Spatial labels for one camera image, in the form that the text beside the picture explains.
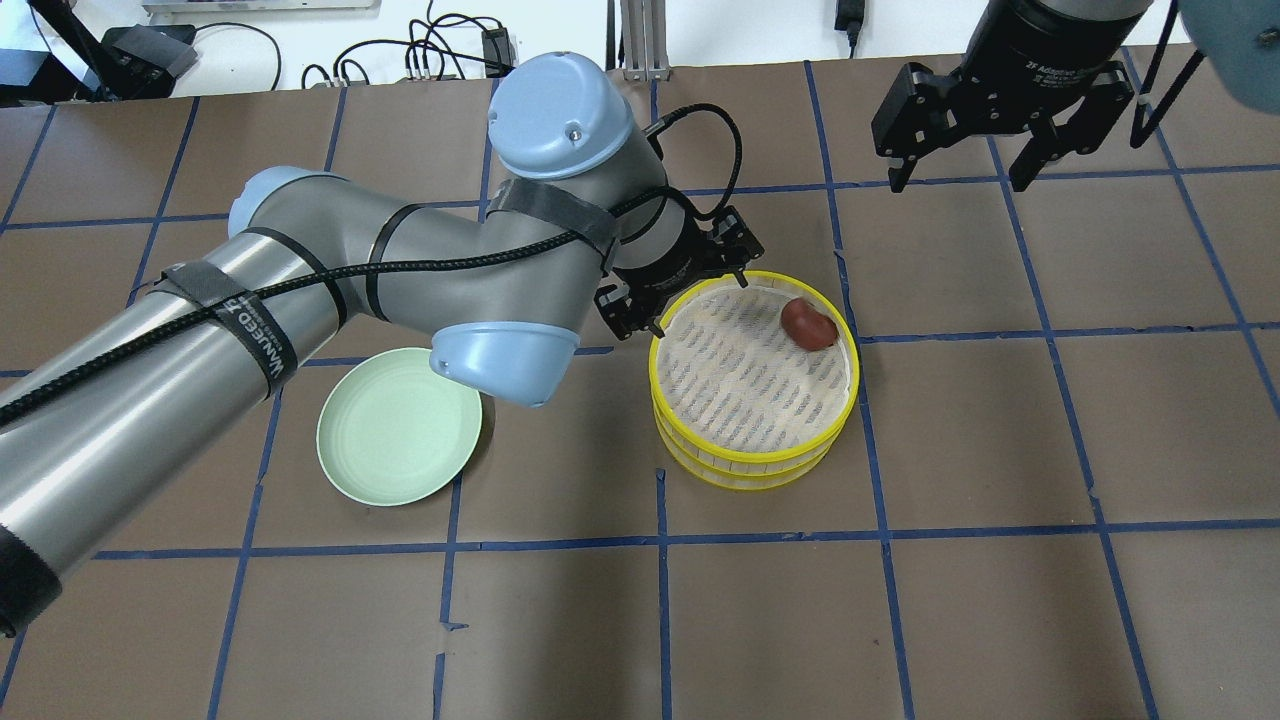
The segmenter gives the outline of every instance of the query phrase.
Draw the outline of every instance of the velcro strap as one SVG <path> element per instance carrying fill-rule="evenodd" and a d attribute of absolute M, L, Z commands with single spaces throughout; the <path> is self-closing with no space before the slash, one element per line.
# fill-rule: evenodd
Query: velcro strap
<path fill-rule="evenodd" d="M 284 328 L 257 295 L 221 268 L 196 260 L 173 265 L 161 277 L 164 281 L 151 292 L 168 292 L 201 307 L 215 309 L 216 320 L 262 369 L 269 396 L 298 372 L 298 355 Z"/>
<path fill-rule="evenodd" d="M 612 259 L 618 219 L 572 192 L 544 182 L 512 178 L 498 186 L 485 215 L 504 210 L 575 232 L 600 254 L 605 264 Z"/>

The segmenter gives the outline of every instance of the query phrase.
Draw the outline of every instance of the metal bracket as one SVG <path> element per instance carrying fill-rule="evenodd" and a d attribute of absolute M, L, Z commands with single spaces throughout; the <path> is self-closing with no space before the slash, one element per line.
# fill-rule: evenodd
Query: metal bracket
<path fill-rule="evenodd" d="M 667 61 L 667 0 L 620 0 L 626 64 L 622 77 L 648 82 L 671 77 Z"/>

